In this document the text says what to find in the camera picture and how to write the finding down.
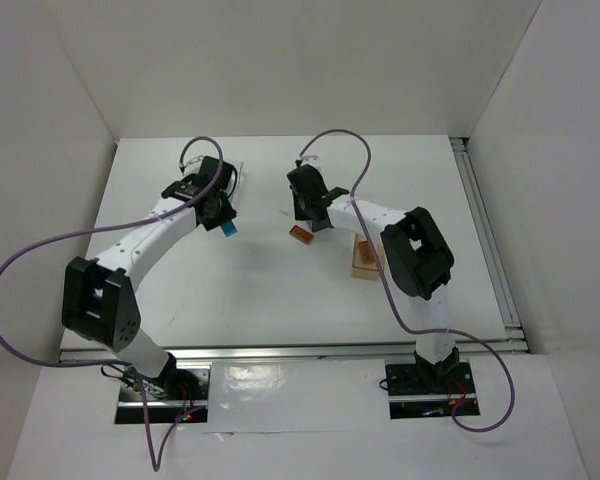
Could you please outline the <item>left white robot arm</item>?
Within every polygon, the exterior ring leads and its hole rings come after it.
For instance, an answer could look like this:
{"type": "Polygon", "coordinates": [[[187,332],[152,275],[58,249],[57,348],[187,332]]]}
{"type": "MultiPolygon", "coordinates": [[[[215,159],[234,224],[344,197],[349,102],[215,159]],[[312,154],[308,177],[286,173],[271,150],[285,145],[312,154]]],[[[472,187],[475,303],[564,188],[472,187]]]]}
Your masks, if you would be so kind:
{"type": "Polygon", "coordinates": [[[231,197],[240,180],[236,166],[210,156],[187,162],[181,173],[143,225],[95,258],[68,264],[61,315],[66,329],[106,348],[167,394],[194,389],[199,381],[142,330],[136,292],[161,258],[196,228],[232,234],[237,212],[231,197]]]}

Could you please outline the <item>teal long lego brick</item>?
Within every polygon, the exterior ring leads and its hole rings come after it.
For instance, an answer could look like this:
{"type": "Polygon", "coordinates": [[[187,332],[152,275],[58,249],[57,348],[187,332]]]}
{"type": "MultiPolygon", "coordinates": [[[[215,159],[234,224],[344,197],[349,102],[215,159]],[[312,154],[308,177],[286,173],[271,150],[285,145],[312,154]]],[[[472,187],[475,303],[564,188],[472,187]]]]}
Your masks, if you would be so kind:
{"type": "Polygon", "coordinates": [[[238,232],[238,229],[232,220],[223,223],[220,228],[226,237],[231,237],[238,232]]]}

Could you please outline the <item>orange lego plate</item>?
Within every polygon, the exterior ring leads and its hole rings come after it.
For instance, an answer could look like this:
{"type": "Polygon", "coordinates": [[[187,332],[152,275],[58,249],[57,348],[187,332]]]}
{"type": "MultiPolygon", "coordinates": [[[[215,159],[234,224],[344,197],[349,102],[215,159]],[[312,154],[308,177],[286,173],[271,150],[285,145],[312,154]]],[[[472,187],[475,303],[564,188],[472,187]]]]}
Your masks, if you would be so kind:
{"type": "Polygon", "coordinates": [[[357,247],[362,264],[371,265],[375,263],[372,245],[368,241],[360,241],[357,247]]]}

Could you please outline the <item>orange lego brick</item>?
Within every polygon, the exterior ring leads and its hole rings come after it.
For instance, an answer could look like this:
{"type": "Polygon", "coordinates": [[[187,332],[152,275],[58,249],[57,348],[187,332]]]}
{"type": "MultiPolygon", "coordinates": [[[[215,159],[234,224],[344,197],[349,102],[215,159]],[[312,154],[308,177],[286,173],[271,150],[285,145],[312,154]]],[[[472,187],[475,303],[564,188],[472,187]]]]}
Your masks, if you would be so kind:
{"type": "Polygon", "coordinates": [[[305,244],[305,245],[310,245],[312,240],[314,239],[314,235],[303,229],[302,227],[298,226],[298,225],[294,225],[290,231],[289,234],[296,240],[300,241],[301,243],[305,244]]]}

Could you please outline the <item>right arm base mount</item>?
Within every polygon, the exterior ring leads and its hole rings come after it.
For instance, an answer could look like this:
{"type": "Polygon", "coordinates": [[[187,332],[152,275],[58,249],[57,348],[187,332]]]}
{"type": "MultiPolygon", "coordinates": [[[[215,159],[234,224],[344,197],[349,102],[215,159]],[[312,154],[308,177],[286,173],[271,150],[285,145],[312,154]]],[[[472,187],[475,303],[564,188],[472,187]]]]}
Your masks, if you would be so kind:
{"type": "Polygon", "coordinates": [[[426,386],[411,363],[387,364],[385,377],[378,382],[388,395],[392,420],[479,416],[473,374],[468,362],[461,362],[440,385],[426,386]]]}

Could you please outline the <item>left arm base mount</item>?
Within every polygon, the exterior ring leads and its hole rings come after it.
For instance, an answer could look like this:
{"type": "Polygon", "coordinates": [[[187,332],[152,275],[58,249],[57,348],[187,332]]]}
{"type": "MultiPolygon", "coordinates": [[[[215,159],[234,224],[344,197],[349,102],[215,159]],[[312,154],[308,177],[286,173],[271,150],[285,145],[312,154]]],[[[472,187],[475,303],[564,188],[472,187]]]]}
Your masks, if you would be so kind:
{"type": "MultiPolygon", "coordinates": [[[[127,369],[117,366],[100,367],[102,376],[120,383],[114,423],[117,425],[139,425],[144,422],[140,382],[127,369]]],[[[148,418],[151,424],[169,424],[181,416],[184,424],[208,422],[209,387],[211,368],[189,369],[191,386],[176,386],[166,390],[144,380],[148,418]]]]}

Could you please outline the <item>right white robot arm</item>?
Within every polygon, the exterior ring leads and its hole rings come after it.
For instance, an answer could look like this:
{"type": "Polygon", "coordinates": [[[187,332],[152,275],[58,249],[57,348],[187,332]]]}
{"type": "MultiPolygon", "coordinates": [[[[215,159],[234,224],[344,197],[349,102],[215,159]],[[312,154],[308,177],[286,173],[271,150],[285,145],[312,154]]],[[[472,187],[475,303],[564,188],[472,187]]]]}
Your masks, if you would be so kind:
{"type": "Polygon", "coordinates": [[[295,217],[313,233],[349,230],[381,245],[391,278],[408,297],[423,332],[416,339],[417,372],[431,385],[442,382],[459,362],[447,300],[454,257],[429,211],[353,200],[344,188],[328,189],[319,169],[305,159],[295,162],[287,179],[295,217]]]}

